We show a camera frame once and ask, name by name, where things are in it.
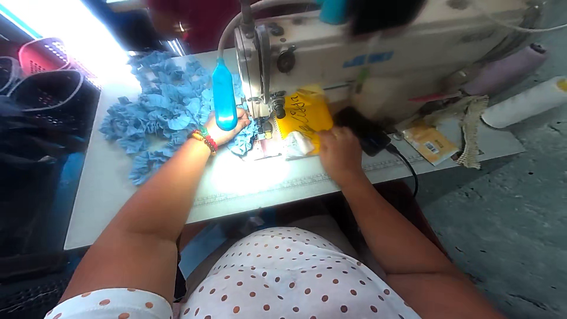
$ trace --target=blue logo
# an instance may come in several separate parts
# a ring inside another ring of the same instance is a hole
[[[343,68],[350,68],[352,66],[364,65],[366,63],[366,57],[368,57],[368,63],[369,64],[386,62],[386,61],[389,61],[389,60],[392,59],[393,51],[371,53],[371,54],[364,54],[364,55],[361,55],[361,56],[357,56],[357,57],[353,58],[352,60],[345,61],[342,64],[342,67]]]

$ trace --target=beaded bracelet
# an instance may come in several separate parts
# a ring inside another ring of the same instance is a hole
[[[218,151],[217,143],[209,135],[209,131],[205,127],[199,127],[191,132],[191,136],[198,141],[202,141],[211,150],[211,154],[215,156]]]

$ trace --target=red clothing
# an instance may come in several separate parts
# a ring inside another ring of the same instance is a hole
[[[222,31],[240,12],[238,0],[149,0],[148,5],[190,26],[187,42],[191,53],[216,50]]]

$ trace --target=blue ruffled fabric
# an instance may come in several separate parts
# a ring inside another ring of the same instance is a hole
[[[136,102],[124,96],[118,98],[99,129],[104,138],[117,141],[127,154],[136,154],[129,174],[134,185],[145,183],[187,140],[190,131],[205,124],[214,110],[213,91],[206,87],[210,82],[209,72],[193,57],[189,57],[185,70],[170,57],[168,53],[155,51],[129,62],[142,93]],[[148,70],[154,73],[154,79],[146,77]],[[240,77],[237,74],[232,77],[235,96],[244,97]],[[228,148],[237,155],[246,154],[257,133],[258,127],[252,120],[228,143]],[[168,143],[150,152],[149,136],[167,139]]]

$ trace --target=white roll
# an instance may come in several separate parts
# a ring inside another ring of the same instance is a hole
[[[505,128],[565,103],[567,103],[567,78],[555,77],[489,107],[482,119],[491,127]]]

